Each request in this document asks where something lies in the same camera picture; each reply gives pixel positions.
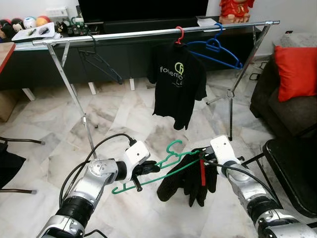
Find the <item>brown couch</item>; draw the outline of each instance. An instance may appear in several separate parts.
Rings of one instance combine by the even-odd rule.
[[[317,97],[296,97],[280,103],[279,85],[278,68],[271,57],[253,92],[251,112],[262,117],[278,137],[317,136]]]

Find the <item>red figurine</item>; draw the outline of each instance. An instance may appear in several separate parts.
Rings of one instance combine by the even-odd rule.
[[[221,24],[248,22],[249,7],[253,7],[255,0],[221,0]]]

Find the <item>red cushion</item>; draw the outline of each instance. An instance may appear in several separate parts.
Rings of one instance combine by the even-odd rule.
[[[280,102],[293,97],[317,95],[317,48],[275,47],[281,84]]]

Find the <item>power outlet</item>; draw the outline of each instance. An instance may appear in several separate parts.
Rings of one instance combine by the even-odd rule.
[[[46,14],[52,22],[62,22],[68,19],[67,7],[47,8]]]

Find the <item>printed logo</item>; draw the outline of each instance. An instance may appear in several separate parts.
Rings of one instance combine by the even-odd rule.
[[[178,72],[180,75],[183,75],[183,73],[184,73],[184,65],[183,65],[182,63],[180,63],[180,62],[177,62],[177,63],[175,64],[175,70],[176,70],[176,72]]]
[[[159,68],[159,71],[161,73],[166,73],[172,77],[175,77],[176,81],[172,82],[172,84],[174,84],[176,87],[180,88],[183,86],[183,83],[184,83],[183,76],[182,76],[182,74],[184,73],[184,65],[180,62],[177,62],[174,67],[175,67],[176,72],[173,72],[173,71],[169,70],[168,68],[164,68],[163,66],[161,66]]]

